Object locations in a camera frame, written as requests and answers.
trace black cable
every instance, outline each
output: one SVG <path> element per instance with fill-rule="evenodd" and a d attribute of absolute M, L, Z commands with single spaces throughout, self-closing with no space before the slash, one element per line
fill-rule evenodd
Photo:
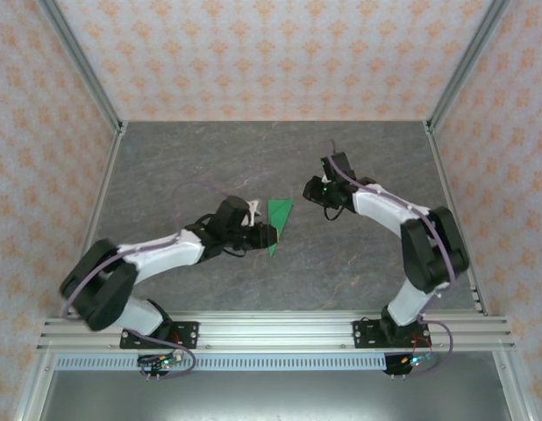
<path fill-rule="evenodd" d="M 223 252 L 225 252 L 226 254 L 230 255 L 230 256 L 234 256 L 234 257 L 244 257 L 246 254 L 247 254 L 247 251 L 245 249 L 242 249 L 244 254 L 236 254 L 236 253 L 233 253 L 231 251 L 228 251 L 226 250 L 225 248 L 222 249 Z"/>
<path fill-rule="evenodd" d="M 195 221 L 195 223 L 196 223 L 196 224 L 200 224 L 200 225 L 202 225 L 202 226 L 206 226 L 206 224 L 204 223 L 204 221 L 205 221 L 206 219 L 209 219 L 209 218 L 214 217 L 214 216 L 215 216 L 214 213 L 207 213 L 206 215 L 201 216 L 197 221 Z"/>
<path fill-rule="evenodd" d="M 330 218 L 330 216 L 327 214 L 327 208 L 324 206 L 324 216 L 328 221 L 335 221 L 337 218 L 339 218 L 339 215 L 341 215 L 341 212 L 345 209 L 345 206 L 341 206 L 341 209 L 338 210 L 338 213 L 335 214 L 335 217 Z"/>

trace gray tabletop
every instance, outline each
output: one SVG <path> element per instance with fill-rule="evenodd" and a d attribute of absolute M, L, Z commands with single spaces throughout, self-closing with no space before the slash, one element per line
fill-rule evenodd
<path fill-rule="evenodd" d="M 328 139 L 347 153 L 358 177 L 428 207 L 446 204 L 420 122 L 130 123 L 118 152 L 96 236 L 135 243 L 175 231 L 214 212 L 222 197 L 190 180 L 210 182 L 246 200 L 294 198 L 273 258 L 219 256 L 142 282 L 134 295 L 165 310 L 376 310 L 400 289 L 399 239 L 367 218 L 335 222 L 302 198 L 321 175 Z M 432 308 L 473 309 L 466 276 Z"/>

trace metal rail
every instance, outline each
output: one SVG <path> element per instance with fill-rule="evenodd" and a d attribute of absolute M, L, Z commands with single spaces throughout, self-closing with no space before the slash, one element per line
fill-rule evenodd
<path fill-rule="evenodd" d="M 78 43 L 61 8 L 56 0 L 38 0 L 38 3 L 41 5 L 41 9 L 49 19 L 51 26 L 59 35 L 62 45 L 72 59 L 72 62 L 75 64 L 75 67 L 78 69 L 84 83 L 88 87 L 89 93 L 93 96 L 103 116 L 110 124 L 111 128 L 117 130 L 119 126 L 121 126 L 121 121 L 117 112 L 111 104 L 105 90 L 103 90 L 103 86 L 99 81 L 96 72 L 94 72 L 91 64 L 89 64 L 88 58 Z"/>
<path fill-rule="evenodd" d="M 460 59 L 458 66 L 454 70 L 450 81 L 446 85 L 445 90 L 429 119 L 429 129 L 431 132 L 435 132 L 438 127 L 442 125 L 446 113 L 450 110 L 450 107 L 458 96 L 465 80 L 469 76 L 472 68 L 474 68 L 474 64 L 480 57 L 483 48 L 488 43 L 491 34 L 494 32 L 499 22 L 501 22 L 501 16 L 504 14 L 509 3 L 510 0 L 494 0 L 489 6 L 487 13 L 481 20 L 480 26 L 467 46 L 464 55 Z"/>
<path fill-rule="evenodd" d="M 409 348 L 357 350 L 351 322 L 378 313 L 358 311 L 277 311 L 172 313 L 173 320 L 200 322 L 197 353 L 388 353 Z M 425 319 L 446 323 L 453 333 L 454 350 L 502 351 L 515 348 L 506 318 L 484 317 L 473 311 L 432 311 Z M 433 351 L 447 352 L 449 338 L 431 325 Z M 136 353 L 118 347 L 120 328 L 91 332 L 80 322 L 48 319 L 39 338 L 38 352 Z"/>
<path fill-rule="evenodd" d="M 89 250 L 89 248 L 94 242 L 97 224 L 99 223 L 99 217 L 102 213 L 103 202 L 105 201 L 105 196 L 107 195 L 107 189 L 110 184 L 111 175 L 113 174 L 113 168 L 115 167 L 115 163 L 117 161 L 119 147 L 121 146 L 121 140 L 123 140 L 123 137 L 125 136 L 125 132 L 127 130 L 127 124 L 127 121 L 124 121 L 122 123 L 121 127 L 116 130 L 113 141 L 111 142 L 111 148 L 108 154 L 108 158 L 105 162 L 105 165 L 103 166 L 103 176 L 100 182 L 99 189 L 97 191 L 96 203 L 94 204 L 94 210 L 92 211 L 89 218 L 88 229 L 86 230 L 86 237 L 84 238 L 84 242 L 82 244 L 82 250 L 80 252 L 81 256 L 83 256 Z"/>

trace aluminum frame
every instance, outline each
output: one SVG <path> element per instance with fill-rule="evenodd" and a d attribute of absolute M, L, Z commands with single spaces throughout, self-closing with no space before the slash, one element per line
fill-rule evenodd
<path fill-rule="evenodd" d="M 56 353 L 43 353 L 38 356 L 33 370 L 27 377 L 14 421 L 33 421 L 41 418 L 56 361 Z"/>
<path fill-rule="evenodd" d="M 435 159 L 435 163 L 437 165 L 437 170 L 439 172 L 439 178 L 445 192 L 446 201 L 453 214 L 457 215 L 456 204 L 453 199 L 453 193 L 450 189 L 448 179 L 446 178 L 444 167 L 442 165 L 435 133 L 432 131 L 432 127 L 430 127 L 427 122 L 424 122 L 424 127 L 427 137 L 429 139 L 429 143 L 431 145 L 431 150 Z M 469 252 L 469 250 L 471 249 L 469 246 L 469 240 L 468 237 L 464 235 L 459 219 L 457 219 L 457 226 L 460 230 L 460 235 L 464 239 L 466 249 Z M 470 282 L 473 283 L 472 291 L 474 294 L 474 299 L 476 296 L 478 297 L 479 305 L 481 306 L 481 310 L 484 316 L 491 318 L 491 309 L 488 305 L 486 305 L 486 303 L 489 302 L 488 295 L 485 287 L 483 286 L 481 278 L 476 274 L 474 265 L 470 265 L 467 273 Z M 505 353 L 503 351 L 494 351 L 493 358 L 496 363 L 499 379 L 501 380 L 501 384 L 503 385 L 503 393 L 509 406 L 510 415 L 513 421 L 540 420 L 538 406 L 535 404 L 534 400 L 531 397 L 528 381 L 525 375 L 526 368 L 519 353 Z"/>
<path fill-rule="evenodd" d="M 88 249 L 91 247 L 94 242 L 94 236 L 96 235 L 97 223 L 102 212 L 103 202 L 105 200 L 105 195 L 107 194 L 107 188 L 109 187 L 111 174 L 113 173 L 113 168 L 115 167 L 115 162 L 117 161 L 119 147 L 121 146 L 121 140 L 125 136 L 127 130 L 128 122 L 124 121 L 121 126 L 115 131 L 113 140 L 111 141 L 111 147 L 109 155 L 105 165 L 103 166 L 102 180 L 100 182 L 99 189 L 96 195 L 96 202 L 94 204 L 94 210 L 89 218 L 88 228 L 86 231 L 86 237 L 82 243 L 82 250 L 80 255 L 83 256 Z"/>
<path fill-rule="evenodd" d="M 89 93 L 94 98 L 94 101 L 96 101 L 103 117 L 107 120 L 113 130 L 117 130 L 121 126 L 121 120 L 119 119 L 111 100 L 105 93 L 102 84 L 99 82 L 96 72 L 94 72 L 94 69 L 89 64 L 88 58 L 72 32 L 61 8 L 56 0 L 37 0 L 37 2 L 49 19 L 51 26 L 59 35 L 62 45 L 88 87 Z"/>
<path fill-rule="evenodd" d="M 435 133 L 437 128 L 442 125 L 446 113 L 451 109 L 454 100 L 474 68 L 483 48 L 491 38 L 491 34 L 501 22 L 501 16 L 504 14 L 509 3 L 510 0 L 494 0 L 489 6 L 488 11 L 481 20 L 480 26 L 468 44 L 429 119 L 428 126 L 431 132 Z"/>
<path fill-rule="evenodd" d="M 380 318 L 371 311 L 184 311 L 173 320 L 200 323 L 196 353 L 389 353 L 407 348 L 356 349 L 352 322 L 362 317 Z M 507 318 L 484 317 L 464 311 L 431 311 L 426 320 L 445 322 L 454 336 L 454 350 L 510 351 L 515 342 Z M 431 325 L 434 352 L 447 352 L 449 338 Z M 38 353 L 136 353 L 119 349 L 121 328 L 91 332 L 83 323 L 59 318 L 46 321 Z"/>

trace metal extrusion rail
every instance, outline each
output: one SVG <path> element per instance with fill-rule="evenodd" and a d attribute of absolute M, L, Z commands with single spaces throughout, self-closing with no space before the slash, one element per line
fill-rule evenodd
<path fill-rule="evenodd" d="M 196 353 L 384 353 L 410 348 L 356 350 L 351 322 L 378 313 L 358 311 L 277 311 L 171 313 L 178 321 L 200 322 Z M 427 320 L 448 325 L 457 352 L 502 351 L 515 348 L 506 318 L 487 317 L 473 311 L 432 311 Z M 433 351 L 446 352 L 449 338 L 431 325 Z M 120 328 L 91 332 L 80 322 L 58 318 L 46 321 L 39 338 L 41 353 L 136 353 L 119 348 Z"/>

